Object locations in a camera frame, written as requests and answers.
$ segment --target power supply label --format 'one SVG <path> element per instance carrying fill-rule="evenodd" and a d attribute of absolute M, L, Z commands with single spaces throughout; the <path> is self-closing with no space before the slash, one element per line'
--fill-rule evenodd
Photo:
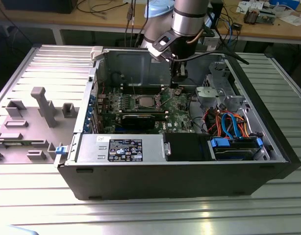
<path fill-rule="evenodd" d="M 142 162 L 142 140 L 110 140 L 108 161 Z"/>

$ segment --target metal slotted table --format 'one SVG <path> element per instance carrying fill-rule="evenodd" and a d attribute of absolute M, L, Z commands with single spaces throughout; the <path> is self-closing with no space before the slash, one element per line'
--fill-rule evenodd
<path fill-rule="evenodd" d="M 0 125 L 7 115 L 3 108 L 6 99 L 18 92 L 16 87 L 24 88 L 21 82 L 30 86 L 46 83 L 49 88 L 65 83 L 82 94 L 92 67 L 90 50 L 65 46 L 32 49 L 1 93 Z M 242 65 L 244 71 L 301 160 L 301 91 L 274 59 L 240 55 L 251 63 Z M 54 60 L 66 70 L 78 68 L 70 72 L 79 79 L 51 79 L 47 70 L 54 69 L 49 69 Z M 17 97 L 32 102 L 23 91 Z M 57 105 L 65 98 L 56 99 Z M 80 106 L 78 96 L 69 101 Z M 0 164 L 0 224 L 32 229 L 40 235 L 301 234 L 301 167 L 286 179 L 268 182 L 251 196 L 79 201 L 53 164 Z"/>

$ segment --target green circuit board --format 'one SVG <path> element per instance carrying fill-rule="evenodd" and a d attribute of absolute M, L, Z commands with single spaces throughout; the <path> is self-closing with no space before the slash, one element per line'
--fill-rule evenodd
<path fill-rule="evenodd" d="M 160 119 L 153 129 L 139 132 L 141 134 L 194 132 L 187 111 L 189 94 L 183 93 L 182 89 L 166 88 L 155 97 L 155 94 L 124 94 L 120 88 L 106 89 L 105 101 L 103 105 L 99 104 L 104 133 L 120 133 L 121 118 L 126 114 L 151 115 Z M 141 102 L 153 102 L 153 106 L 140 105 Z"/>

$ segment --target label sticker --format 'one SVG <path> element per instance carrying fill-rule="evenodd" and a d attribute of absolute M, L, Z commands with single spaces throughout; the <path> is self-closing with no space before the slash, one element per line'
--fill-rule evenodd
<path fill-rule="evenodd" d="M 142 140 L 111 140 L 109 137 L 108 161 L 142 162 Z"/>
<path fill-rule="evenodd" d="M 110 139 L 110 136 L 97 136 L 96 142 L 109 142 Z"/>

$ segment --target table leg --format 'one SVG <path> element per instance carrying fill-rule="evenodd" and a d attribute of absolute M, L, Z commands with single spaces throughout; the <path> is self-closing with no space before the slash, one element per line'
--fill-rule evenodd
<path fill-rule="evenodd" d="M 64 43 L 63 35 L 61 34 L 61 30 L 58 29 L 58 28 L 53 28 L 52 32 L 53 32 L 53 36 L 54 36 L 54 39 L 56 41 L 56 44 L 57 45 L 64 45 L 65 43 Z"/>

